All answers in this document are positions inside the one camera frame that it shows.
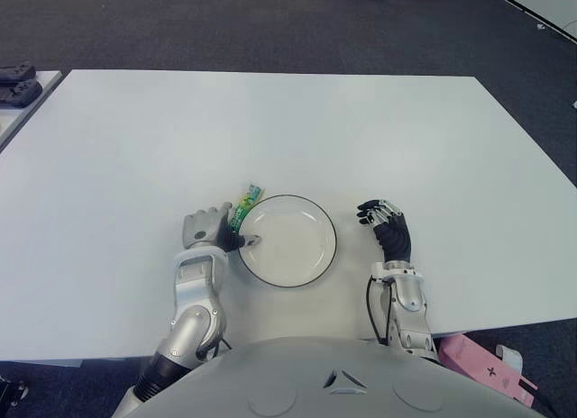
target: black cable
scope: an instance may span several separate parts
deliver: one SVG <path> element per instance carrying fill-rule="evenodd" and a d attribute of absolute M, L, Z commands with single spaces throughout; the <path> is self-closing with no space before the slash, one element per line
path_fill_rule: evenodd
<path fill-rule="evenodd" d="M 215 346 L 215 353 L 213 353 L 213 359 L 218 356 L 218 350 L 220 349 L 220 341 Z"/>
<path fill-rule="evenodd" d="M 387 286 L 389 287 L 389 310 L 387 310 L 387 328 L 385 330 L 387 338 L 385 339 L 385 344 L 389 346 L 390 305 L 393 301 L 393 289 L 391 288 L 390 283 L 387 283 Z"/>
<path fill-rule="evenodd" d="M 377 341 L 379 342 L 379 344 L 387 345 L 386 339 L 384 341 L 381 338 L 381 336 L 379 334 L 379 330 L 377 329 L 377 325 L 375 324 L 375 320 L 372 318 L 372 310 L 371 310 L 371 302 L 369 301 L 369 293 L 371 292 L 371 283 L 373 281 L 375 281 L 375 279 L 373 277 L 370 277 L 369 283 L 367 283 L 367 293 L 365 295 L 365 300 L 367 302 L 367 312 L 369 313 L 369 319 L 371 320 L 372 330 L 375 331 L 375 336 L 377 337 Z"/>

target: white table surface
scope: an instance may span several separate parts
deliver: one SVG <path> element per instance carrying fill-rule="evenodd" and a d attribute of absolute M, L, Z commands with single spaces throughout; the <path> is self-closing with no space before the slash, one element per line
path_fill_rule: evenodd
<path fill-rule="evenodd" d="M 59 71 L 38 71 L 36 80 L 42 85 L 42 93 L 36 100 L 23 109 L 0 105 L 0 145 L 12 134 L 34 110 L 41 105 L 56 83 L 62 78 Z"/>
<path fill-rule="evenodd" d="M 183 216 L 249 181 L 322 205 L 338 250 L 289 290 L 233 255 L 233 345 L 371 337 L 355 206 L 383 196 L 433 332 L 577 316 L 575 187 L 474 78 L 73 71 L 0 154 L 0 359 L 152 354 Z"/>

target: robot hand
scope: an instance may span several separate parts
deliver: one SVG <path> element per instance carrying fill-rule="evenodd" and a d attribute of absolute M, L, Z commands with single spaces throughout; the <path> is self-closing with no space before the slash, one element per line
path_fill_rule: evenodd
<path fill-rule="evenodd" d="M 233 231 L 228 223 L 228 215 L 233 205 L 224 203 L 219 210 L 211 207 L 208 212 L 196 211 L 184 217 L 182 228 L 182 245 L 185 249 L 199 245 L 214 245 L 230 252 L 244 245 L 253 245 L 259 241 L 258 236 L 241 236 Z"/>
<path fill-rule="evenodd" d="M 375 236 L 385 253 L 385 262 L 411 259 L 411 238 L 405 215 L 391 202 L 370 200 L 357 206 L 361 224 L 376 224 Z"/>

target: pink box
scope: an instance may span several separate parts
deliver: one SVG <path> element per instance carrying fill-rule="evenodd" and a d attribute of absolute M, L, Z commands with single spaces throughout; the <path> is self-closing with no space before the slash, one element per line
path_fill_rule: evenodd
<path fill-rule="evenodd" d="M 526 406 L 531 407 L 533 404 L 533 396 L 519 386 L 519 380 L 525 381 L 535 390 L 536 385 L 462 334 L 443 339 L 439 358 L 447 368 L 457 373 L 496 389 Z"/>

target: black object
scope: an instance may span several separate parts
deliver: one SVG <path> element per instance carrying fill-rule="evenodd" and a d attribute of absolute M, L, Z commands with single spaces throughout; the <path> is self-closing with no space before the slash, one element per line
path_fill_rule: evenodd
<path fill-rule="evenodd" d="M 156 352 L 138 379 L 133 390 L 134 395 L 146 402 L 189 372 L 190 368 L 182 367 Z"/>
<path fill-rule="evenodd" d="M 23 381 L 10 382 L 0 377 L 0 418 L 6 417 L 11 407 L 16 407 L 28 394 L 28 386 Z"/>
<path fill-rule="evenodd" d="M 28 62 L 15 67 L 0 68 L 0 83 L 16 84 L 36 77 L 36 68 Z"/>
<path fill-rule="evenodd" d="M 0 85 L 0 105 L 7 104 L 12 107 L 26 107 L 38 98 L 41 93 L 41 84 L 33 79 L 20 82 L 15 86 Z"/>
<path fill-rule="evenodd" d="M 537 402 L 541 403 L 544 407 L 549 409 L 555 418 L 561 418 L 561 415 L 559 415 L 559 413 L 555 410 L 549 398 L 543 395 L 540 391 L 534 389 L 532 386 L 530 386 L 527 382 L 525 382 L 522 379 L 519 380 L 519 385 L 524 390 L 526 390 L 530 395 L 532 395 Z"/>

